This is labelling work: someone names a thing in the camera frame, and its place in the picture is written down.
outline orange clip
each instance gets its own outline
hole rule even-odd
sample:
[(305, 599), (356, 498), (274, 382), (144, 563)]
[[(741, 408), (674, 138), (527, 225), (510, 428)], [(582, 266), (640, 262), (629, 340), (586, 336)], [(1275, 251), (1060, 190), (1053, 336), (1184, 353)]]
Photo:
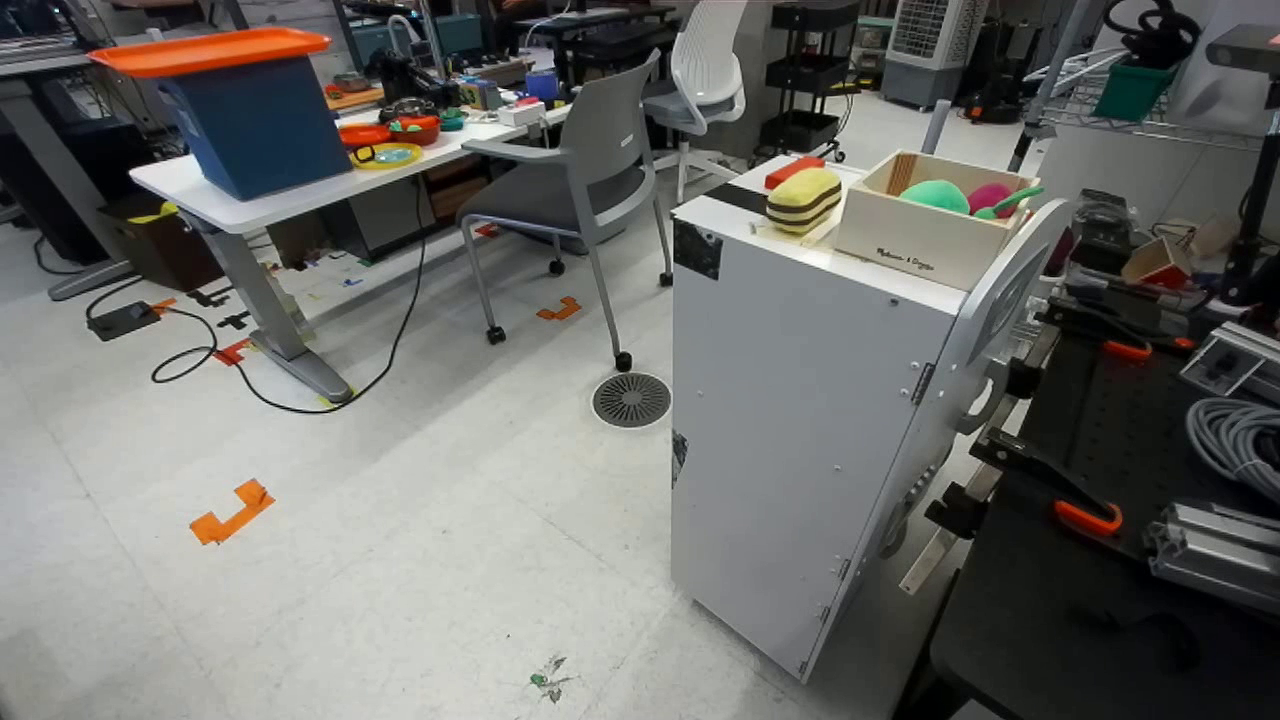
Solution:
[(1112, 508), (1112, 517), (1091, 517), (1091, 510), (1079, 508), (1079, 505), (1057, 498), (1057, 505), (1053, 505), (1053, 517), (1057, 517), (1066, 528), (1079, 533), (1079, 536), (1112, 541), (1112, 536), (1122, 536), (1122, 528), (1126, 528), (1126, 510), (1122, 510), (1122, 505), (1107, 505), (1107, 508)]
[(576, 295), (562, 295), (558, 309), (539, 309), (538, 316), (562, 322), (562, 321), (568, 321), (576, 311), (582, 311)]
[(276, 505), (276, 494), (260, 485), (260, 481), (245, 481), (237, 488), (237, 494), (245, 498), (245, 508), (227, 518), (218, 518), (212, 510), (194, 518), (194, 533), (200, 544), (223, 544), (231, 541), (250, 518), (256, 518), (265, 508)]
[(237, 368), (245, 360), (250, 336), (237, 342), (218, 347), (212, 355), (227, 368)]
[(171, 311), (176, 295), (151, 305), (157, 316)]

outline black cable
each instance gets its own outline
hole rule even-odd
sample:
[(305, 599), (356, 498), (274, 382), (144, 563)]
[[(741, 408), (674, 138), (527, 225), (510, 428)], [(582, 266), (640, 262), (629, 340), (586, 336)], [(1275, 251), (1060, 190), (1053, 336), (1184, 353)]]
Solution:
[(102, 290), (91, 305), (86, 305), (86, 322), (91, 322), (91, 321), (97, 321), (97, 309), (102, 309), (104, 300), (112, 300), (112, 295), (130, 290), (134, 284), (141, 284), (141, 274), (134, 274), (134, 279), (125, 279), (125, 284), (115, 284), (115, 289)]
[[(411, 316), (415, 316), (415, 305), (422, 305), (422, 290), (426, 290), (426, 273), (430, 273), (430, 241), (415, 245), (411, 295), (407, 295), (407, 309), (404, 309), (399, 327), (397, 327), (397, 336), (394, 336), (388, 360), (385, 360), (385, 368), (381, 368), (359, 391), (352, 391), (350, 405), (329, 405), (329, 408), (282, 405), (282, 401), (265, 395), (265, 391), (253, 382), (253, 374), (245, 371), (245, 363), (231, 363), (237, 374), (242, 374), (242, 382), (250, 387), (253, 401), (260, 401), (260, 405), (270, 405), (270, 408), (276, 408), (276, 413), (287, 413), (287, 414), (338, 414), (338, 413), (352, 408), (356, 401), (366, 401), (371, 387), (381, 387), (381, 382), (394, 374), (397, 355), (399, 355), (399, 342), (404, 342), (404, 332), (407, 332), (407, 322), (411, 322)], [(176, 380), (194, 374), (195, 368), (206, 368), (206, 363), (218, 355), (218, 342), (219, 342), (219, 340), (218, 340), (218, 327), (212, 327), (206, 316), (183, 311), (183, 309), (169, 309), (169, 311), (200, 322), (200, 327), (209, 332), (209, 342), (194, 342), (194, 347), (180, 347), (180, 353), (163, 355), (163, 360), (151, 368), (151, 382), (176, 382)]]
[(169, 309), (169, 311), (195, 321), (195, 322), (209, 332), (209, 342), (194, 342), (194, 347), (180, 347), (180, 353), (163, 355), (163, 360), (151, 368), (151, 382), (176, 382), (176, 380), (194, 374), (195, 368), (206, 368), (206, 363), (218, 355), (218, 327), (212, 327), (206, 316), (183, 311), (183, 309)]
[(53, 266), (46, 257), (48, 234), (37, 234), (31, 257), (46, 274), (86, 274), (86, 266)]

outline wire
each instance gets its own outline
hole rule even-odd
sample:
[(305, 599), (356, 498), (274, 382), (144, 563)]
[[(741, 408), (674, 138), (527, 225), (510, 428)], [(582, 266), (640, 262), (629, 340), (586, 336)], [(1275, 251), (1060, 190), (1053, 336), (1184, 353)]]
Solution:
[(1280, 505), (1280, 466), (1266, 457), (1280, 430), (1280, 413), (1231, 395), (1210, 395), (1190, 408), (1190, 440), (1196, 457), (1274, 505)]
[(125, 279), (125, 284), (115, 284), (115, 289), (102, 290), (91, 305), (86, 305), (86, 322), (91, 322), (91, 321), (97, 321), (97, 309), (102, 309), (104, 300), (112, 300), (112, 295), (130, 290), (134, 284), (141, 284), (141, 274), (134, 274), (134, 279)]
[[(356, 401), (366, 401), (371, 387), (381, 387), (381, 382), (394, 374), (397, 355), (399, 355), (399, 342), (404, 342), (404, 332), (407, 332), (407, 322), (411, 322), (411, 316), (415, 316), (415, 305), (422, 305), (422, 290), (426, 290), (426, 273), (430, 273), (430, 241), (415, 245), (411, 290), (407, 290), (407, 309), (404, 309), (404, 316), (399, 316), (399, 322), (397, 322), (388, 360), (385, 360), (385, 368), (381, 368), (359, 391), (352, 391), (350, 405), (305, 408), (305, 405), (274, 401), (270, 391), (256, 387), (256, 380), (245, 371), (245, 363), (231, 363), (237, 374), (242, 374), (242, 382), (250, 387), (253, 401), (260, 401), (260, 405), (270, 405), (270, 408), (276, 408), (276, 413), (287, 413), (287, 414), (338, 414), (338, 413), (352, 408)], [(194, 347), (180, 347), (180, 353), (163, 355), (163, 360), (151, 368), (151, 382), (176, 382), (176, 380), (194, 374), (194, 371), (206, 368), (206, 363), (218, 355), (218, 347), (219, 347), (218, 327), (212, 327), (206, 316), (183, 311), (183, 309), (169, 309), (169, 311), (200, 322), (200, 327), (209, 332), (209, 342), (194, 342)]]
[(163, 355), (163, 360), (151, 368), (151, 382), (176, 382), (176, 380), (194, 374), (195, 368), (206, 368), (206, 363), (218, 355), (218, 327), (212, 327), (206, 316), (183, 311), (183, 309), (169, 309), (169, 311), (200, 322), (200, 327), (209, 332), (209, 342), (194, 342), (194, 347), (180, 347), (180, 353)]
[(48, 234), (37, 234), (31, 257), (46, 274), (86, 274), (86, 266), (53, 266), (46, 257)]

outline blue container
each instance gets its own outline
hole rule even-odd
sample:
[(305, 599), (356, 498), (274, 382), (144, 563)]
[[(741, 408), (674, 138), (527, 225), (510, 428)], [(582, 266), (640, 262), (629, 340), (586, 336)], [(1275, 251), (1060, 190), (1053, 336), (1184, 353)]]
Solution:
[(242, 198), (352, 167), (308, 61), (171, 74), (162, 97), (206, 174)]

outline white cart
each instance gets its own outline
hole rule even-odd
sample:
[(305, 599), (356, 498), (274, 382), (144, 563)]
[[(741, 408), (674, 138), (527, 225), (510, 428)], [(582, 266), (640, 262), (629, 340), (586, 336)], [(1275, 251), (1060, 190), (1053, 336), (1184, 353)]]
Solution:
[(949, 289), (786, 241), (716, 197), (677, 211), (677, 584), (797, 679), (843, 617), (868, 714), (891, 710), (939, 604), (939, 584), (898, 593), (930, 536), (922, 498), (980, 423), (1066, 225), (1045, 203), (972, 289)]

